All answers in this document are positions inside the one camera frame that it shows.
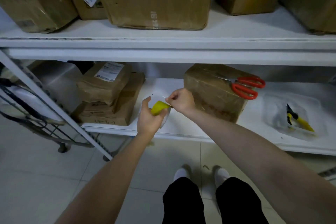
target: person's left hand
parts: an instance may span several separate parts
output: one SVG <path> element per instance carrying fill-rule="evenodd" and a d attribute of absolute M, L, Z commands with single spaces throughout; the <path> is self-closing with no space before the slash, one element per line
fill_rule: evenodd
<path fill-rule="evenodd" d="M 168 113 L 167 109 L 163 109 L 159 115 L 153 116 L 148 103 L 151 100 L 151 97 L 145 98 L 142 101 L 141 111 L 138 118 L 138 135 L 144 136 L 151 140 L 154 137 L 154 134 L 160 128 L 163 118 Z"/>

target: red scissors handle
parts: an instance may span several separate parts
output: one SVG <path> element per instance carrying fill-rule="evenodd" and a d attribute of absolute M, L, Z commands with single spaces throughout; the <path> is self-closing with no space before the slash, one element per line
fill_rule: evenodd
<path fill-rule="evenodd" d="M 232 84 L 232 90 L 234 93 L 236 93 L 238 96 L 244 99 L 253 100 L 256 99 L 258 96 L 258 92 L 251 90 L 244 85 L 233 83 Z"/>
<path fill-rule="evenodd" d="M 259 89 L 262 89 L 266 86 L 266 82 L 258 77 L 238 77 L 237 81 Z"/>

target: white shoe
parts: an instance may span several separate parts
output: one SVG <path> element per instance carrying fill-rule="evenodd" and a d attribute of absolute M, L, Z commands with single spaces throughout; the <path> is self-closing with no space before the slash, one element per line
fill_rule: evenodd
<path fill-rule="evenodd" d="M 190 179 L 190 174 L 188 170 L 183 167 L 176 171 L 174 175 L 174 181 L 176 181 L 178 178 L 181 178 L 181 177 L 187 177 L 188 179 Z"/>
<path fill-rule="evenodd" d="M 224 168 L 218 167 L 215 171 L 214 177 L 216 188 L 218 188 L 220 185 L 223 184 L 223 182 L 225 182 L 226 179 L 230 177 L 230 175 L 228 171 L 226 171 Z"/>

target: leg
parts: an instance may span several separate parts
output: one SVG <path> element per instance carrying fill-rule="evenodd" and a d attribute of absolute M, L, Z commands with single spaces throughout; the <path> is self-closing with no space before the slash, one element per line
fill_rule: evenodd
<path fill-rule="evenodd" d="M 170 184 L 163 195 L 163 205 L 165 215 L 162 224 L 205 224 L 204 205 L 199 189 L 187 177 L 180 177 Z"/>
<path fill-rule="evenodd" d="M 223 223 L 268 224 L 261 201 L 246 182 L 230 177 L 216 190 L 218 208 Z"/>

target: forearm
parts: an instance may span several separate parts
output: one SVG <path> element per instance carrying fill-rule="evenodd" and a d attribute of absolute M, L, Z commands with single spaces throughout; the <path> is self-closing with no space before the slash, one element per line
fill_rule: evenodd
<path fill-rule="evenodd" d="M 114 223 L 150 139 L 137 135 L 88 182 L 56 224 Z"/>
<path fill-rule="evenodd" d="M 278 147 L 237 124 L 193 109 L 194 121 L 256 184 L 288 223 L 335 220 L 336 190 Z"/>

